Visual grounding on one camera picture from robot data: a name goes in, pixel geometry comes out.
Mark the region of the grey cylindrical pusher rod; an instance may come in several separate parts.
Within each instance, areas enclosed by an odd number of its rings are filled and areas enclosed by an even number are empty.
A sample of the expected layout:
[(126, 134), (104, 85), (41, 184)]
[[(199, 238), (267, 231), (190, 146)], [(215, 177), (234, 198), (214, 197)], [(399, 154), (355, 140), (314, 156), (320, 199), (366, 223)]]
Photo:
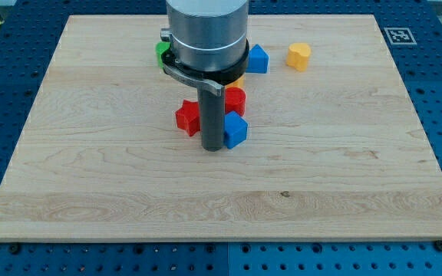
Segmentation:
[(199, 89), (197, 98), (200, 109), (200, 132), (202, 147), (210, 152), (224, 146), (225, 95), (215, 96)]

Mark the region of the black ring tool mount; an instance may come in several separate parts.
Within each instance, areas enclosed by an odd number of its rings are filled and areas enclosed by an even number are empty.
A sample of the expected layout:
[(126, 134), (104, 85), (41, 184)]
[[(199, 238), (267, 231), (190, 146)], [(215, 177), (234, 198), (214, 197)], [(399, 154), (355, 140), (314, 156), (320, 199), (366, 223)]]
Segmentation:
[(176, 81), (220, 96), (227, 84), (240, 78), (249, 62), (246, 37), (221, 48), (192, 48), (174, 38), (170, 29), (160, 32), (170, 49), (162, 54), (163, 71)]

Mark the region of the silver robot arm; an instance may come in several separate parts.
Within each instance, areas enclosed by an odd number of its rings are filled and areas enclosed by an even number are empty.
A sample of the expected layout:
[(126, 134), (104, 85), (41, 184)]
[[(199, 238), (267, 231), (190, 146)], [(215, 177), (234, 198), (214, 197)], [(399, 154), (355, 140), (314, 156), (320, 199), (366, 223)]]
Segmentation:
[(225, 89), (249, 63), (247, 0), (167, 0), (163, 71), (197, 89), (202, 147), (224, 146)]

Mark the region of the yellow block behind arm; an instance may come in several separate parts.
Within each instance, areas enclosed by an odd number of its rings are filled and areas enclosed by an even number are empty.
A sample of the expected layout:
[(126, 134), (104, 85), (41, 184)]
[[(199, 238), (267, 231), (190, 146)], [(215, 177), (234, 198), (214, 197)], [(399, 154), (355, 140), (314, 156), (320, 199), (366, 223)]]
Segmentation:
[(226, 88), (229, 87), (237, 87), (237, 88), (244, 88), (244, 83), (245, 83), (245, 75), (242, 75), (240, 78), (238, 78), (237, 80), (233, 81), (230, 84), (226, 85)]

